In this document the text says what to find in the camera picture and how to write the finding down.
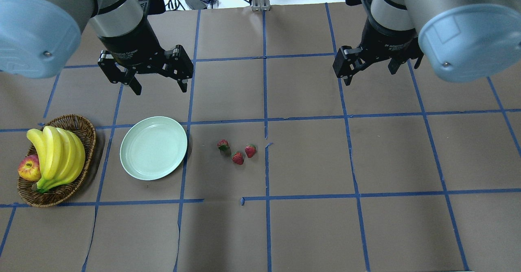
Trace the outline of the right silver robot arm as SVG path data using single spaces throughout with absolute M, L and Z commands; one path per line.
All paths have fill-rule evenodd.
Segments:
M 520 0 L 346 0 L 367 14 L 360 44 L 339 48 L 335 75 L 350 85 L 357 72 L 389 60 L 395 74 L 423 57 L 435 74 L 462 83 L 520 61 Z

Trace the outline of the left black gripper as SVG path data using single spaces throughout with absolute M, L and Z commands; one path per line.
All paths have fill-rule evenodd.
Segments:
M 181 92 L 188 90 L 194 65 L 181 44 L 165 50 L 159 43 L 147 18 L 128 33 L 117 37 L 99 37 L 105 50 L 100 53 L 97 64 L 112 83 L 127 84 L 140 96 L 142 86 L 135 74 L 160 74 L 177 81 Z

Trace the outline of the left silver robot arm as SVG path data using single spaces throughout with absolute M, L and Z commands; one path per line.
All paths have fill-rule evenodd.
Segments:
M 194 65 L 184 47 L 165 50 L 148 20 L 164 0 L 0 0 L 1 70 L 38 79 L 57 75 L 78 49 L 87 24 L 105 49 L 97 62 L 107 79 L 137 95 L 137 74 L 159 74 L 183 92 Z

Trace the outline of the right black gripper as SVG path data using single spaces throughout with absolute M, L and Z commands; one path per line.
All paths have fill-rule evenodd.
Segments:
M 394 75 L 407 60 L 416 60 L 414 68 L 418 68 L 423 57 L 414 29 L 395 31 L 367 18 L 361 42 L 357 47 L 339 48 L 333 71 L 336 77 L 343 78 L 346 86 L 350 86 L 354 75 L 372 64 L 389 60 L 387 68 Z

